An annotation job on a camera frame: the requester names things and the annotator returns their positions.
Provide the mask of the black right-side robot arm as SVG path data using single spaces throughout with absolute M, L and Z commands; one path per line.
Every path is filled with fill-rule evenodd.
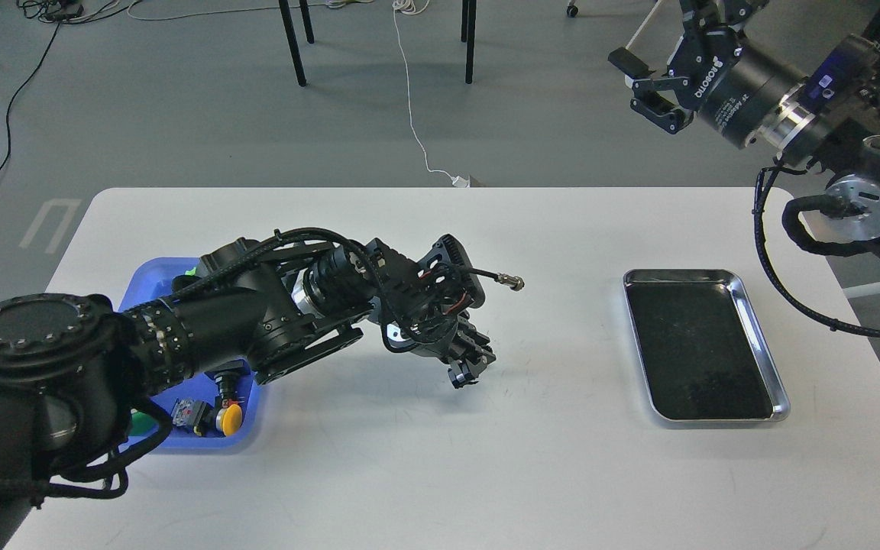
M 776 60 L 748 38 L 746 24 L 765 1 L 681 1 L 681 37 L 663 72 L 629 47 L 608 60 L 626 77 L 631 108 L 669 134 L 695 118 L 736 147 L 765 141 L 776 149 L 754 185 L 755 253 L 768 281 L 805 316 L 835 332 L 880 338 L 805 306 L 782 284 L 765 247 L 762 222 L 779 174 L 831 171 L 824 191 L 787 202 L 785 233 L 824 257 L 870 253 L 880 260 L 880 85 L 876 45 L 846 36 L 811 74 Z

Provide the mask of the black left-side robot arm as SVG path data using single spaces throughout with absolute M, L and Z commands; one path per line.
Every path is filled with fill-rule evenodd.
M 457 389 L 476 383 L 495 360 L 469 320 L 485 277 L 524 286 L 476 268 L 451 235 L 410 260 L 308 227 L 233 241 L 119 312 L 103 295 L 3 300 L 0 549 L 48 498 L 121 497 L 127 467 L 172 429 L 154 396 L 231 360 L 273 382 L 359 341 L 369 320 L 388 351 L 440 360 Z

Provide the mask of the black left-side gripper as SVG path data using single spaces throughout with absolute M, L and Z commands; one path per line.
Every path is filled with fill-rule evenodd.
M 491 338 L 478 331 L 469 317 L 449 318 L 425 333 L 410 337 L 396 323 L 382 328 L 384 344 L 396 353 L 436 358 L 448 365 L 455 389 L 478 383 L 482 369 L 496 361 Z

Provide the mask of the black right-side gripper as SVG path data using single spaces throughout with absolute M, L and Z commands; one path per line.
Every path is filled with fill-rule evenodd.
M 753 141 L 765 119 L 806 79 L 746 35 L 748 20 L 767 1 L 681 1 L 682 35 L 668 63 L 670 76 L 653 70 L 625 47 L 608 62 L 629 78 L 631 109 L 675 134 L 694 112 L 736 147 Z M 662 92 L 675 91 L 678 104 Z

